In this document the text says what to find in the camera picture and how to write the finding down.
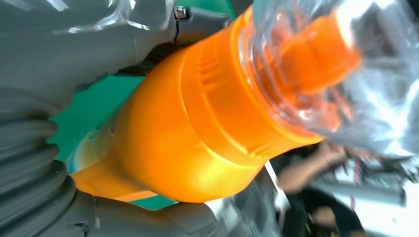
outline black shirt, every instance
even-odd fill
[[[287,197],[291,208],[285,216],[285,237],[348,237],[353,231],[363,230],[354,211],[323,191],[306,188],[299,194]],[[319,226],[310,220],[310,213],[325,206],[335,215],[335,228]]]

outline hand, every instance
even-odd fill
[[[346,152],[343,146],[323,141],[317,152],[314,154],[317,158],[326,161],[328,164],[337,164],[346,159]]]

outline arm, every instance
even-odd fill
[[[319,150],[304,161],[285,168],[278,175],[278,186],[285,193],[297,193],[317,174],[345,158],[342,147],[323,142]]]
[[[319,157],[312,155],[305,161],[286,168],[278,176],[278,186],[285,193],[298,193],[318,173],[326,170],[329,163]]]

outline plastic bottle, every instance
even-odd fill
[[[364,67],[359,24],[371,9],[386,13],[368,0],[255,1],[147,75],[90,141],[94,154],[75,157],[94,159],[73,173],[78,188],[125,201],[240,192],[272,157],[353,118],[339,88]]]

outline person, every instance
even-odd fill
[[[273,161],[278,172],[278,186],[287,194],[290,210],[285,214],[285,237],[366,237],[362,224],[354,211],[333,196],[308,187],[310,180],[345,162],[343,147],[322,142],[286,154],[305,155],[303,161],[289,164],[286,157]],[[278,160],[286,159],[285,167]]]

